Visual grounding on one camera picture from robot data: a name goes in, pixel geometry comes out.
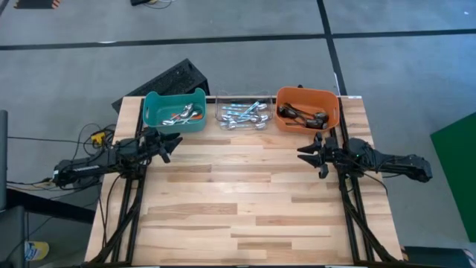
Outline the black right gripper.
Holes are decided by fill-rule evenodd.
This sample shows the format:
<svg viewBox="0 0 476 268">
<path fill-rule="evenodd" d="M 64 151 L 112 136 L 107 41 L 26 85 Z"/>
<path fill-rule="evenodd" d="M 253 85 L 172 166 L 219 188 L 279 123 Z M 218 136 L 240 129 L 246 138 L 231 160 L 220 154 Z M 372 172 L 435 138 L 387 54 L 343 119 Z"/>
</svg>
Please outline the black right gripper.
<svg viewBox="0 0 476 268">
<path fill-rule="evenodd" d="M 319 151 L 319 155 L 298 155 L 297 157 L 314 168 L 322 168 L 331 163 L 333 166 L 338 164 L 339 157 L 336 153 L 340 150 L 338 140 L 334 137 L 322 138 L 320 142 L 314 142 L 311 145 L 297 149 L 300 153 L 314 154 Z"/>
</svg>

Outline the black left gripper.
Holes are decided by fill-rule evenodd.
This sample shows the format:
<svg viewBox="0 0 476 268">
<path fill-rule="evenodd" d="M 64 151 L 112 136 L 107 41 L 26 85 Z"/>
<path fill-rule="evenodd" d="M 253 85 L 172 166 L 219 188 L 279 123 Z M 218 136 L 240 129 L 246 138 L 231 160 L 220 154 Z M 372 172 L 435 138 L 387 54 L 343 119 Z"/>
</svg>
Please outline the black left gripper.
<svg viewBox="0 0 476 268">
<path fill-rule="evenodd" d="M 144 134 L 144 151 L 149 157 L 160 156 L 164 163 L 170 163 L 168 148 L 176 148 L 183 140 L 181 136 L 167 136 L 162 139 L 161 134 L 153 128 L 146 128 Z"/>
</svg>

